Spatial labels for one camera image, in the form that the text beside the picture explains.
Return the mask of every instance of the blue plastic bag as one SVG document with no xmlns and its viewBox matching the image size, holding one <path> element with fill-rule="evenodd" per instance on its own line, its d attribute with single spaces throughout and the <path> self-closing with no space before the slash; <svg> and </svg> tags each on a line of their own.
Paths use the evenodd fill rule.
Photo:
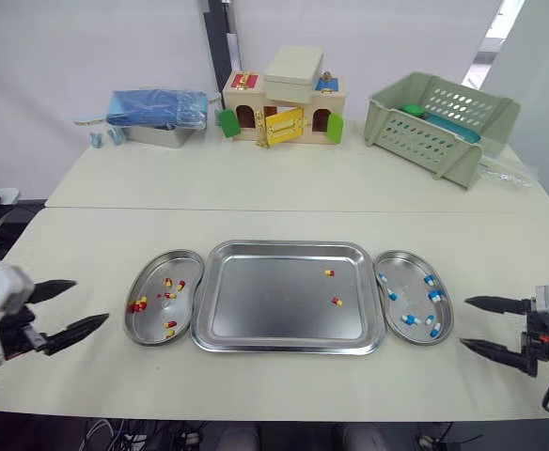
<svg viewBox="0 0 549 451">
<path fill-rule="evenodd" d="M 116 127 L 205 129 L 208 97 L 200 91 L 139 89 L 114 91 L 106 120 Z"/>
</svg>

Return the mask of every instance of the window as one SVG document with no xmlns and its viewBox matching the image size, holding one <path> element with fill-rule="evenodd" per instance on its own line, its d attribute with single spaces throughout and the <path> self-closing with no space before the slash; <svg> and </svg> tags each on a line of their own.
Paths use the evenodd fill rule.
<svg viewBox="0 0 549 451">
<path fill-rule="evenodd" d="M 264 107 L 264 117 L 273 116 L 276 114 L 275 106 L 265 106 Z"/>
<path fill-rule="evenodd" d="M 242 129 L 255 129 L 256 120 L 254 119 L 254 110 L 251 106 L 239 105 L 237 107 L 237 119 Z"/>
<path fill-rule="evenodd" d="M 331 112 L 329 110 L 320 109 L 314 112 L 312 117 L 312 131 L 313 132 L 326 132 L 327 131 L 327 122 L 329 120 L 329 115 Z"/>
</svg>

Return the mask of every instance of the white wall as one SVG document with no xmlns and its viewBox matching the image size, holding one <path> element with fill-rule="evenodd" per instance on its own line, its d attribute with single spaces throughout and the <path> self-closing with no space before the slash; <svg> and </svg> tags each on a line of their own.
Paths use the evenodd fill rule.
<svg viewBox="0 0 549 451">
<path fill-rule="evenodd" d="M 481 89 L 521 103 L 510 144 L 549 193 L 549 1 L 525 1 Z"/>
<path fill-rule="evenodd" d="M 216 89 L 196 0 L 0 0 L 0 187 L 49 196 L 88 146 L 71 120 L 143 86 Z"/>
<path fill-rule="evenodd" d="M 460 83 L 501 0 L 234 0 L 241 59 L 262 71 L 284 44 L 324 50 L 344 76 L 344 116 L 366 119 L 368 98 L 419 70 Z"/>
</svg>

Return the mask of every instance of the plastic wrap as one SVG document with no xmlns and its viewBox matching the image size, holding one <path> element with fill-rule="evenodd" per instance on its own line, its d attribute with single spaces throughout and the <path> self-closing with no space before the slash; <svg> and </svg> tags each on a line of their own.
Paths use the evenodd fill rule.
<svg viewBox="0 0 549 451">
<path fill-rule="evenodd" d="M 531 188 L 538 183 L 538 170 L 535 167 L 506 158 L 484 156 L 479 162 L 478 173 L 515 188 Z"/>
<path fill-rule="evenodd" d="M 205 129 L 208 98 L 190 90 L 114 91 L 106 120 L 116 127 L 182 127 Z"/>
</svg>

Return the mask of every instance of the white box lid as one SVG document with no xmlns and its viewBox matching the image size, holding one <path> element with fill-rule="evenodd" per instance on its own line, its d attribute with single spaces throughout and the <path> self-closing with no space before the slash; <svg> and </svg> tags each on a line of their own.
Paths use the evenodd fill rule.
<svg viewBox="0 0 549 451">
<path fill-rule="evenodd" d="M 269 82 L 312 85 L 315 73 L 320 70 L 322 49 L 284 45 L 264 71 Z"/>
</svg>

